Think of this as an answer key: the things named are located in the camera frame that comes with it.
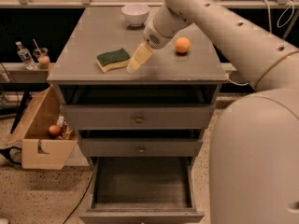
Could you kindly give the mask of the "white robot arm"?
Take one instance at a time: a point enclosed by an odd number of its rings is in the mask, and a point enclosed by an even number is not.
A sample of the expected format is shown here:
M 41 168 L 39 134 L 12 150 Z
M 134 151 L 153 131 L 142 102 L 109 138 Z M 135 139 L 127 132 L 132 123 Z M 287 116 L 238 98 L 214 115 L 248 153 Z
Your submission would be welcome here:
M 299 224 L 299 51 L 213 0 L 164 0 L 144 31 L 163 48 L 190 24 L 254 89 L 219 116 L 209 150 L 211 224 Z

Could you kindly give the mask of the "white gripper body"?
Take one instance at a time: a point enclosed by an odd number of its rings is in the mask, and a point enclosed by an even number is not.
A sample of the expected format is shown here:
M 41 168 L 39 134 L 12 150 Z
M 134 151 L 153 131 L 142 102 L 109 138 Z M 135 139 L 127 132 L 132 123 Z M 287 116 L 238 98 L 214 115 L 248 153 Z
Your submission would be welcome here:
M 150 21 L 144 29 L 143 37 L 145 42 L 153 49 L 162 49 L 173 36 L 169 34 L 169 30 L 163 23 L 159 24 L 156 21 Z

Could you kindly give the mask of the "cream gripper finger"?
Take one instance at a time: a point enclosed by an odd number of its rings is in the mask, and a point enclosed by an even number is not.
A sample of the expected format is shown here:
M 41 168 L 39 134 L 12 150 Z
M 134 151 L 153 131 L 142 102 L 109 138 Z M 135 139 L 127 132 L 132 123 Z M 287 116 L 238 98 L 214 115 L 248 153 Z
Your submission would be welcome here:
M 127 71 L 129 73 L 135 72 L 140 68 L 153 54 L 152 49 L 149 44 L 141 43 L 136 49 L 133 57 L 127 65 Z

